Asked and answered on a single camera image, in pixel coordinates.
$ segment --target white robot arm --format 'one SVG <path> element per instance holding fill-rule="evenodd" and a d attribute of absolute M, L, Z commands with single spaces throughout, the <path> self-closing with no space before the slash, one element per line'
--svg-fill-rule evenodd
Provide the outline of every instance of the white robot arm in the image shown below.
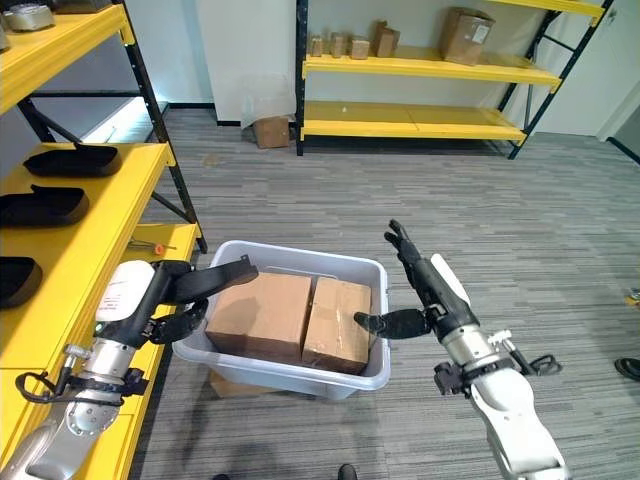
<path fill-rule="evenodd" d="M 0 471 L 0 480 L 68 480 L 84 463 L 91 447 L 116 419 L 123 397 L 142 395 L 144 372 L 129 365 L 147 341 L 166 344 L 189 335 L 202 321 L 207 298 L 258 275 L 248 257 L 217 267 L 194 270 L 188 262 L 125 262 L 118 266 L 96 313 L 90 350 L 67 345 L 55 384 L 47 373 L 18 376 L 16 387 L 31 402 L 52 404 L 47 418 L 16 448 Z M 151 318 L 159 304 L 191 308 Z M 75 375 L 75 362 L 84 361 Z M 27 378 L 41 382 L 33 394 Z"/>
<path fill-rule="evenodd" d="M 488 338 L 444 259 L 438 254 L 423 258 L 402 225 L 392 220 L 389 226 L 394 233 L 387 232 L 385 238 L 398 250 L 424 310 L 356 313 L 356 322 L 383 338 L 436 335 L 453 361 L 435 367 L 436 385 L 442 394 L 464 393 L 471 400 L 506 480 L 570 480 L 564 458 L 536 415 L 533 391 L 523 376 L 557 373 L 561 366 L 552 355 L 528 363 L 509 331 Z"/>

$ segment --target person's foot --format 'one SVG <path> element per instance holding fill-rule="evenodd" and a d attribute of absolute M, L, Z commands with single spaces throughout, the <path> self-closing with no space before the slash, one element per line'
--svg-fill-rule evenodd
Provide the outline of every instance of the person's foot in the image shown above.
<path fill-rule="evenodd" d="M 621 375 L 640 382 L 640 360 L 636 358 L 619 358 L 613 364 Z"/>
<path fill-rule="evenodd" d="M 349 463 L 342 465 L 338 470 L 338 480 L 358 480 L 358 475 L 353 465 Z"/>

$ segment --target white plastic bin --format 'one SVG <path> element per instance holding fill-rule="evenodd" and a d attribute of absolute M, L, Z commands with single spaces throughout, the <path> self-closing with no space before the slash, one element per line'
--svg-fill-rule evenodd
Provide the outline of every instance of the white plastic bin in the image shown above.
<path fill-rule="evenodd" d="M 368 285 L 372 313 L 388 312 L 387 273 L 373 260 L 232 240 L 220 246 L 211 266 L 238 260 L 242 255 L 249 255 L 251 263 L 261 272 L 310 274 Z M 214 295 L 209 299 L 207 319 L 211 318 L 215 302 Z M 378 390 L 389 381 L 391 355 L 387 340 L 375 339 L 369 364 L 362 374 L 347 375 L 219 353 L 204 333 L 205 324 L 202 322 L 189 337 L 175 342 L 173 351 L 184 360 L 208 365 L 234 383 L 341 400 L 356 390 Z"/>

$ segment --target yellow shelf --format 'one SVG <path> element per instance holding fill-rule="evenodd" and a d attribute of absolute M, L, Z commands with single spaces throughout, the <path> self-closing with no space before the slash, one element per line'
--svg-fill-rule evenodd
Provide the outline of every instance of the yellow shelf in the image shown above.
<path fill-rule="evenodd" d="M 304 135 L 468 138 L 522 141 L 524 133 L 490 108 L 385 103 L 305 103 Z"/>
<path fill-rule="evenodd" d="M 29 33 L 7 33 L 11 48 L 0 54 L 0 114 L 46 83 L 84 54 L 121 32 L 133 43 L 122 5 L 98 13 L 55 15 L 55 26 Z"/>
<path fill-rule="evenodd" d="M 148 240 L 176 247 L 175 250 L 167 250 L 166 255 L 162 258 L 189 260 L 195 242 L 196 226 L 140 225 L 135 229 L 133 235 L 139 240 Z M 127 250 L 118 263 L 133 259 L 157 261 L 161 257 L 146 255 L 140 250 Z M 168 315 L 173 310 L 173 307 L 163 305 L 158 307 L 155 316 Z M 92 325 L 93 323 L 91 322 L 85 326 L 82 336 L 86 337 L 87 340 L 81 343 L 83 346 L 91 344 L 88 338 L 91 337 L 93 332 Z M 163 348 L 161 345 L 147 343 L 136 353 L 131 366 L 144 370 L 144 378 L 149 380 L 147 391 L 144 396 L 133 396 L 125 400 L 118 419 L 97 442 L 93 453 L 83 467 L 82 472 L 84 473 L 82 475 L 79 473 L 74 478 L 85 478 L 87 480 L 127 478 Z M 15 377 L 26 370 L 29 369 L 0 370 L 2 383 L 2 418 L 0 418 L 2 426 L 2 436 L 0 437 L 2 441 L 2 465 L 6 463 L 8 456 L 13 452 L 18 442 L 36 428 L 49 411 L 48 405 L 38 405 L 24 400 L 15 388 Z M 53 374 L 55 376 L 58 368 L 48 367 L 47 370 L 55 372 Z M 113 472 L 113 475 L 106 475 L 105 472 Z"/>
<path fill-rule="evenodd" d="M 577 13 L 592 17 L 591 24 L 596 25 L 604 13 L 604 8 L 594 3 L 578 0 L 489 0 L 494 3 L 508 3 L 523 7 L 543 8 L 557 12 Z"/>
<path fill-rule="evenodd" d="M 415 77 L 459 78 L 490 82 L 531 83 L 549 85 L 552 91 L 560 84 L 560 78 L 537 68 L 529 60 L 515 55 L 486 53 L 478 65 L 461 65 L 445 62 L 433 48 L 398 47 L 395 56 L 369 57 L 353 60 L 349 56 L 334 58 L 307 55 L 302 76 L 308 72 L 367 73 L 386 75 L 410 75 Z"/>
<path fill-rule="evenodd" d="M 39 150 L 60 148 L 71 146 L 44 144 Z M 0 368 L 52 368 L 65 343 L 86 338 L 102 292 L 173 159 L 167 144 L 123 144 L 118 150 L 122 168 L 111 177 L 35 177 L 20 165 L 3 179 L 3 194 L 29 192 L 31 184 L 81 187 L 90 208 L 71 226 L 0 229 L 3 256 L 32 257 L 43 270 L 36 295 L 2 312 Z"/>

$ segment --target brown cardboard box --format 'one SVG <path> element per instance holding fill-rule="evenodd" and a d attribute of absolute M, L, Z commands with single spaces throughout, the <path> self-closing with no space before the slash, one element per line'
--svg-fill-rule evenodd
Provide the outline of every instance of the brown cardboard box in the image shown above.
<path fill-rule="evenodd" d="M 289 146 L 289 118 L 261 118 L 253 124 L 256 143 L 259 148 L 278 148 Z"/>
<path fill-rule="evenodd" d="M 275 388 L 233 383 L 229 380 L 225 380 L 224 377 L 216 373 L 215 370 L 211 370 L 211 372 L 209 373 L 209 384 L 220 398 L 248 397 L 279 391 Z"/>
<path fill-rule="evenodd" d="M 206 328 L 223 353 L 300 363 L 311 278 L 260 273 L 220 293 Z"/>
<path fill-rule="evenodd" d="M 347 53 L 347 36 L 333 32 L 331 34 L 331 55 L 334 58 L 340 58 L 345 53 Z"/>
<path fill-rule="evenodd" d="M 368 313 L 370 308 L 368 286 L 320 277 L 302 350 L 303 363 L 334 372 L 360 373 L 369 362 L 369 333 L 355 322 L 353 314 Z"/>
<path fill-rule="evenodd" d="M 378 20 L 373 37 L 373 53 L 377 57 L 391 57 L 400 40 L 400 32 L 387 27 L 387 22 Z"/>
<path fill-rule="evenodd" d="M 440 36 L 440 54 L 448 62 L 475 65 L 494 20 L 479 10 L 455 7 L 449 10 Z"/>
<path fill-rule="evenodd" d="M 309 42 L 309 55 L 321 57 L 324 53 L 324 41 L 320 35 L 313 35 Z"/>
<path fill-rule="evenodd" d="M 351 39 L 351 58 L 354 60 L 369 58 L 369 40 L 365 37 L 353 37 Z"/>

